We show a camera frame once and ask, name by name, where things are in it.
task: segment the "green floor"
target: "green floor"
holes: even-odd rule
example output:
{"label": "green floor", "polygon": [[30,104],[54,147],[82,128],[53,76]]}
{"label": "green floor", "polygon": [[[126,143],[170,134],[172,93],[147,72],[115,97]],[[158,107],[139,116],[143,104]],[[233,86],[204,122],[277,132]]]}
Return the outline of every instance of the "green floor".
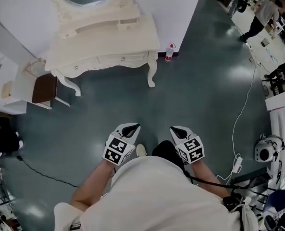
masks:
{"label": "green floor", "polygon": [[[156,87],[147,84],[148,67],[113,67],[84,73],[74,82],[82,96],[59,85],[46,110],[29,105],[14,124],[25,146],[21,156],[44,174],[79,185],[101,160],[108,135],[121,123],[138,122],[137,142],[148,153],[172,140],[171,125],[190,127],[215,174],[226,176],[233,163],[232,128],[245,102],[254,64],[239,32],[215,0],[199,0],[179,57],[158,61]],[[270,119],[256,72],[247,106],[235,129],[235,150],[244,158],[241,174],[263,165],[253,160],[253,146],[269,133]],[[14,209],[25,231],[53,230],[53,208],[68,202],[75,188],[44,178],[15,158],[1,160],[5,183],[16,197]]]}

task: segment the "black pants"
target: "black pants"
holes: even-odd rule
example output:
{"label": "black pants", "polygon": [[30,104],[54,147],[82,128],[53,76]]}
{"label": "black pants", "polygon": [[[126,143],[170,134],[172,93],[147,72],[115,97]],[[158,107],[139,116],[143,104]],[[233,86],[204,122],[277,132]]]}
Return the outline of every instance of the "black pants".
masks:
{"label": "black pants", "polygon": [[258,18],[254,17],[250,26],[250,31],[243,35],[243,39],[247,40],[248,38],[258,35],[263,30],[263,28],[264,26],[261,24]]}
{"label": "black pants", "polygon": [[279,65],[274,71],[272,71],[272,72],[268,75],[268,77],[271,78],[271,79],[275,78],[275,77],[276,77],[276,74],[277,74],[278,72],[281,72],[280,70],[285,71],[285,63]]}
{"label": "black pants", "polygon": [[0,128],[0,152],[14,152],[19,149],[19,139],[16,134],[8,129]]}
{"label": "black pants", "polygon": [[152,152],[152,156],[162,157],[175,165],[179,166],[183,171],[183,160],[179,157],[174,145],[170,141],[161,142]]}

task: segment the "shoe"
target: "shoe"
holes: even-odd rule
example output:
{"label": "shoe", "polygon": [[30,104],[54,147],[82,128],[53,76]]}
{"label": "shoe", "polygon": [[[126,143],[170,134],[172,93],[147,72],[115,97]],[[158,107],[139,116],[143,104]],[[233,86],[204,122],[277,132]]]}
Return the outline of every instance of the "shoe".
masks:
{"label": "shoe", "polygon": [[271,80],[271,79],[272,79],[272,78],[269,77],[269,75],[264,75],[264,78],[265,78],[266,80]]}
{"label": "shoe", "polygon": [[136,153],[137,153],[137,156],[138,156],[138,157],[143,157],[143,156],[146,156],[146,155],[147,155],[146,148],[144,147],[143,144],[137,145],[137,147],[136,147]]}
{"label": "shoe", "polygon": [[24,142],[23,141],[18,141],[18,144],[19,144],[19,148],[18,149],[21,149],[24,146]]}
{"label": "shoe", "polygon": [[247,43],[247,40],[244,38],[244,35],[240,36],[238,39],[244,43]]}

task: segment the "white vanity table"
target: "white vanity table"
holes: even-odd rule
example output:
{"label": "white vanity table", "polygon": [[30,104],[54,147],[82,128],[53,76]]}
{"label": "white vanity table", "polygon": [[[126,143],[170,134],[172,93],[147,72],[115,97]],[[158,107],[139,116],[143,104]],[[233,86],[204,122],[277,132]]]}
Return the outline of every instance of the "white vanity table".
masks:
{"label": "white vanity table", "polygon": [[74,89],[76,96],[81,91],[67,77],[117,65],[136,68],[148,63],[148,84],[155,86],[152,78],[157,70],[160,43],[152,16],[141,15],[134,0],[53,2],[60,26],[52,40],[45,70]]}

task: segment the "white cable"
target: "white cable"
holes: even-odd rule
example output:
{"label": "white cable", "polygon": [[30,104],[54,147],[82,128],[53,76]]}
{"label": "white cable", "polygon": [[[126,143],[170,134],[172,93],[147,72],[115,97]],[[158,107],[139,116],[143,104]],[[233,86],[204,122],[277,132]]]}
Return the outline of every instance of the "white cable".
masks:
{"label": "white cable", "polygon": [[238,117],[236,118],[235,123],[233,125],[233,130],[232,130],[232,148],[233,148],[233,153],[234,153],[234,160],[233,160],[233,167],[232,167],[231,173],[226,178],[223,178],[220,175],[216,176],[216,177],[219,177],[219,178],[221,178],[223,180],[227,180],[228,179],[228,181],[226,182],[226,185],[228,184],[228,182],[230,181],[230,179],[232,177],[233,169],[234,169],[234,166],[235,166],[235,162],[238,159],[237,156],[241,156],[240,153],[238,153],[238,154],[235,153],[234,138],[233,138],[234,137],[234,130],[235,130],[235,126],[237,124],[238,119],[240,118],[240,116],[242,115],[242,113],[243,113],[243,111],[244,111],[244,109],[246,107],[246,104],[247,104],[247,101],[248,101],[248,95],[249,95],[249,92],[250,92],[250,90],[252,88],[252,83],[253,83],[253,80],[254,80],[254,75],[256,73],[256,69],[257,69],[257,66],[255,65],[255,68],[254,68],[254,71],[253,71],[252,80],[251,80],[251,84],[250,84],[249,90],[248,90],[247,95],[246,95],[246,100],[245,100],[244,106],[243,106],[242,110],[240,111],[240,113],[239,113]]}

